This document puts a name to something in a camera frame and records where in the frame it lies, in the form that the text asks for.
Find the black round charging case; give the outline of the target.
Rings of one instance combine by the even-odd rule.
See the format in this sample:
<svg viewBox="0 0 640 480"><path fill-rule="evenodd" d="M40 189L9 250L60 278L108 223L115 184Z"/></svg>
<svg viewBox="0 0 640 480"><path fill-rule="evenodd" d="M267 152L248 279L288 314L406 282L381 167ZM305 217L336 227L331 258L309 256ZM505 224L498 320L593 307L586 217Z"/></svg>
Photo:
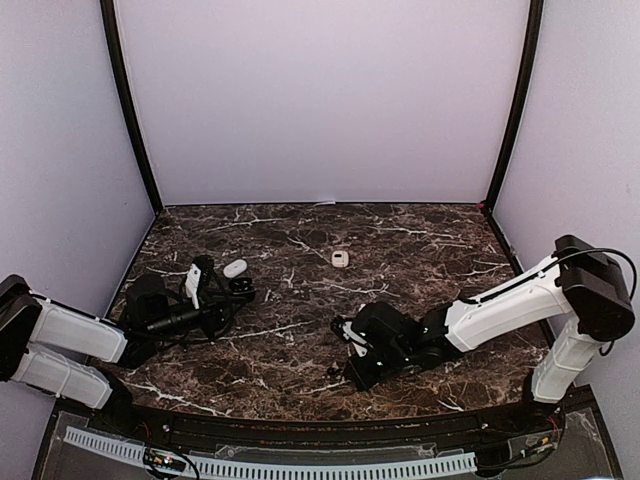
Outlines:
<svg viewBox="0 0 640 480"><path fill-rule="evenodd" d="M228 281L228 288L234 295L250 296L255 294L253 279L250 277L236 277Z"/></svg>

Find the beige gold-rimmed charging case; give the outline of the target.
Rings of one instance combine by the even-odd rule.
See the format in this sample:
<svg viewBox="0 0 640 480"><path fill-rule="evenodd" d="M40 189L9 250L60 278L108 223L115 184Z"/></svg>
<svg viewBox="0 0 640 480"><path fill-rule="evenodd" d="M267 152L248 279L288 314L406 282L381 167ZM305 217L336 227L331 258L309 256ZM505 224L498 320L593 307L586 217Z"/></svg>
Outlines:
<svg viewBox="0 0 640 480"><path fill-rule="evenodd" d="M331 264L335 268L346 268L350 263L349 253L344 250L336 250L331 254Z"/></svg>

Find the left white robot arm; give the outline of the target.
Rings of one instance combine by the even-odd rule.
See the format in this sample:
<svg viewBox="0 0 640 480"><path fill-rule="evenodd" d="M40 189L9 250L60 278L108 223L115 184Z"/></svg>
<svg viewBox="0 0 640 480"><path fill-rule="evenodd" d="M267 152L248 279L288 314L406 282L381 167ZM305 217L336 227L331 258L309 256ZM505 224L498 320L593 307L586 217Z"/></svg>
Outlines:
<svg viewBox="0 0 640 480"><path fill-rule="evenodd" d="M197 256L177 290L158 273L143 274L126 290L116 322L39 294L11 274L1 282L1 379L102 410L117 434L134 435L141 415L128 389L69 353L137 369L173 347L213 343L255 298L247 269L238 259L217 273L210 257Z"/></svg>

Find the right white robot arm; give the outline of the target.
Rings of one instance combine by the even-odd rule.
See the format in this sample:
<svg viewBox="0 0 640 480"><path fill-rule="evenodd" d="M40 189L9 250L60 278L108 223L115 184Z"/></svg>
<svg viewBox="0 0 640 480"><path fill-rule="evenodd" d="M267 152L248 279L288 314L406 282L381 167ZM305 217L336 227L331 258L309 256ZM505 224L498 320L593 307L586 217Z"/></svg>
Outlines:
<svg viewBox="0 0 640 480"><path fill-rule="evenodd" d="M366 391L410 366L433 370L504 334L564 316L562 332L529 376L525 400L510 413L511 426L530 434L601 348L634 327L639 275L633 269L632 280L625 280L619 262L626 257L564 235L533 268L484 293L434 307L419 320L386 302L364 304L354 317L331 322L334 334L354 348L344 375Z"/></svg>

